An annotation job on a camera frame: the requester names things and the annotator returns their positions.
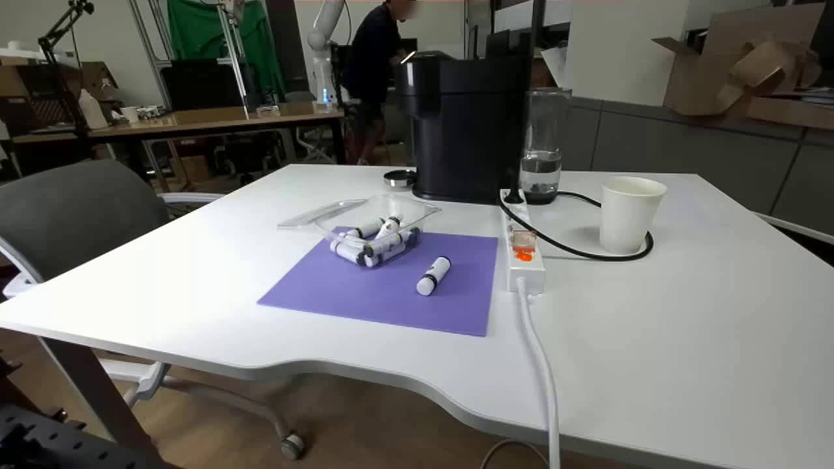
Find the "white power strip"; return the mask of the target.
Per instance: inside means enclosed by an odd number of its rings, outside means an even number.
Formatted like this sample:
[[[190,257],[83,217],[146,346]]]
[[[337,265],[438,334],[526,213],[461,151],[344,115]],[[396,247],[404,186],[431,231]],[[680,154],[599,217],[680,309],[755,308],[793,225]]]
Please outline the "white power strip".
[[[525,285],[533,295],[546,289],[548,269],[539,238],[530,229],[530,205],[522,196],[501,192],[503,247],[509,285]]]

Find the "pile of small bottles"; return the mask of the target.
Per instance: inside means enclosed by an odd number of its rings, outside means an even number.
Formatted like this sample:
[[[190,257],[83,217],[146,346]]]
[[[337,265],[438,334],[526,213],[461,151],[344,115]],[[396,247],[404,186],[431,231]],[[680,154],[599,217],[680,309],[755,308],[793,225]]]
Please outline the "pile of small bottles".
[[[329,250],[363,269],[379,269],[417,246],[419,231],[406,229],[396,217],[337,229]]]

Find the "single small white bottle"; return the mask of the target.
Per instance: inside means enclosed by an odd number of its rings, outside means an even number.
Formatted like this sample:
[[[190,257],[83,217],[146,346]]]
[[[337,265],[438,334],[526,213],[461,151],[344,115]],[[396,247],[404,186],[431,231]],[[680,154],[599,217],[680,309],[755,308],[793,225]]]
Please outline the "single small white bottle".
[[[438,285],[443,282],[443,277],[452,272],[452,260],[447,257],[447,255],[438,255],[432,263],[431,263],[431,269],[419,277],[419,282],[417,282],[417,291],[423,295],[423,296],[431,296],[435,289],[438,289]]]

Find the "small round metal tray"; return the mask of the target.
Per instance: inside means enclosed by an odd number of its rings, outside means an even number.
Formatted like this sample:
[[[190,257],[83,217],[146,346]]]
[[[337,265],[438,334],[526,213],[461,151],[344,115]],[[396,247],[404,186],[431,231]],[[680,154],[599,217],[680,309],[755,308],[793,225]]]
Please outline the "small round metal tray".
[[[414,170],[392,170],[392,173],[384,173],[384,179],[395,191],[406,191],[414,186],[417,173]]]

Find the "purple mat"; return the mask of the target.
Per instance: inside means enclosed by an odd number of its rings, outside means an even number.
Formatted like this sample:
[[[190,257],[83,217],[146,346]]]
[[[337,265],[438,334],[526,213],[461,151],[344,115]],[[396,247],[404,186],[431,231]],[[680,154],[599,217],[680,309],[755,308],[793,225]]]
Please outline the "purple mat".
[[[431,296],[423,296],[417,282],[438,255],[452,260],[452,272]],[[361,269],[337,257],[322,240],[262,296],[262,304],[486,337],[496,255],[496,238],[423,231],[409,253],[381,269]]]

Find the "black coffee machine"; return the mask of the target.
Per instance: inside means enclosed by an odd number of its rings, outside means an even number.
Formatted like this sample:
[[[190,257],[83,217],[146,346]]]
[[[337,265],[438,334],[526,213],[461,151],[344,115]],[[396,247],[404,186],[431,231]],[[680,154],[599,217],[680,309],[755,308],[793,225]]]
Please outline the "black coffee machine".
[[[525,149],[530,66],[414,52],[398,67],[419,197],[496,204]]]

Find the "clear water tank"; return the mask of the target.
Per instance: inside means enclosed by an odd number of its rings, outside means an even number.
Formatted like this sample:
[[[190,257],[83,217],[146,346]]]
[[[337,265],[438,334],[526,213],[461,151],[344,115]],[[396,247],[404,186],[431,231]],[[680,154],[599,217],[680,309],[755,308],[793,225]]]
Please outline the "clear water tank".
[[[520,186],[533,205],[559,197],[563,170],[563,141],[568,123],[568,97],[555,89],[530,93],[526,144],[520,161]]]

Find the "wooden background desk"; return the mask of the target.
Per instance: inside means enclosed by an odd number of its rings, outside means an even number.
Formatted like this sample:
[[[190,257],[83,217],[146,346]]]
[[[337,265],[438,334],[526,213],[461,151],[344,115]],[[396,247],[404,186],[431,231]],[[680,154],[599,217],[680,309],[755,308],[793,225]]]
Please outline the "wooden background desk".
[[[117,141],[166,141],[166,139],[199,139],[199,135],[232,135],[232,134],[268,134],[280,127],[327,124],[333,134],[337,158],[344,158],[342,110],[319,110],[314,102],[290,102],[280,108],[206,108],[181,110],[164,117],[143,123],[121,123],[109,127],[94,127],[86,134],[86,144],[117,144]]]

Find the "person in dark clothes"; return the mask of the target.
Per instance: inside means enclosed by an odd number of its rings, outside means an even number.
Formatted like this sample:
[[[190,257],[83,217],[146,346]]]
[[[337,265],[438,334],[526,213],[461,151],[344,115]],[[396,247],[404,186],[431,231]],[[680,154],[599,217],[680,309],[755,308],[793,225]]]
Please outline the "person in dark clothes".
[[[361,24],[349,52],[346,89],[358,98],[355,149],[370,161],[384,135],[384,102],[395,66],[404,58],[398,27],[417,0],[384,0]]]

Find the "white paper cup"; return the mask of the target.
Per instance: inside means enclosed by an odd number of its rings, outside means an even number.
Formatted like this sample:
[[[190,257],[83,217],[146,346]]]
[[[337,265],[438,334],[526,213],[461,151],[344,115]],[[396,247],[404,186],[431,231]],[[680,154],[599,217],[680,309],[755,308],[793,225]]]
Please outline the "white paper cup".
[[[602,186],[599,246],[612,253],[638,253],[668,192],[649,177],[610,177]]]

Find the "grey office chair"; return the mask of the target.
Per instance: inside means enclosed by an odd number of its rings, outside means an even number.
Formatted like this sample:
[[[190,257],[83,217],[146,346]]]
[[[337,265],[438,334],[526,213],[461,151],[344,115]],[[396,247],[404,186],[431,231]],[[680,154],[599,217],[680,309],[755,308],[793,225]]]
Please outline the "grey office chair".
[[[216,192],[156,192],[112,158],[64,164],[0,186],[0,250],[18,269],[13,285],[26,291],[211,200]],[[307,453],[306,437],[266,405],[173,377],[166,362],[96,360],[88,346],[57,339],[43,346],[117,442],[156,455],[133,405],[169,389],[266,419],[286,459]]]

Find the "cardboard box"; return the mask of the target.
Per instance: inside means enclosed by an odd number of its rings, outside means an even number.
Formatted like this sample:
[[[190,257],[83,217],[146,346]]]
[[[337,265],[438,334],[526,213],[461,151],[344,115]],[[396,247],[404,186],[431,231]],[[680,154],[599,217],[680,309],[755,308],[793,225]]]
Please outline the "cardboard box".
[[[656,36],[673,54],[664,108],[685,117],[740,115],[753,97],[810,89],[825,67],[814,49],[825,5],[782,5],[719,14],[702,49]]]

